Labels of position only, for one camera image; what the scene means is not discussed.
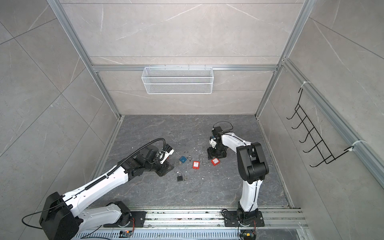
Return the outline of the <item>small black padlock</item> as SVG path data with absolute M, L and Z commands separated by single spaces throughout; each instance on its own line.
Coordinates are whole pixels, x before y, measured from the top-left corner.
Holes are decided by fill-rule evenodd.
M 177 182 L 182 182 L 183 181 L 183 175 L 180 172 L 177 172 Z

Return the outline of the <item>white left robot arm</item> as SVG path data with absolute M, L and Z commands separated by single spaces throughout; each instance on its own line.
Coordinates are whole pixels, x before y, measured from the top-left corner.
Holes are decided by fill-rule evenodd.
M 167 161 L 173 153 L 174 149 L 164 138 L 157 138 L 89 183 L 63 195 L 54 192 L 46 198 L 43 210 L 38 212 L 40 219 L 36 228 L 49 240 L 71 240 L 77 233 L 91 228 L 133 224 L 131 210 L 122 201 L 100 208 L 90 208 L 90 205 L 144 172 L 155 172 L 160 177 L 166 175 L 174 168 Z

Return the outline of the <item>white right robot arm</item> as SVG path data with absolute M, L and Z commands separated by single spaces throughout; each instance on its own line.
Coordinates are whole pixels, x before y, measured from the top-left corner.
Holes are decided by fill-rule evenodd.
M 212 128 L 208 158 L 213 165 L 227 157 L 227 149 L 236 153 L 237 166 L 243 180 L 242 196 L 236 211 L 223 209 L 221 214 L 226 227 L 263 227 L 262 213 L 258 207 L 261 185 L 269 173 L 269 166 L 262 145 L 243 140 L 232 132 L 232 128 L 223 130 L 218 123 Z

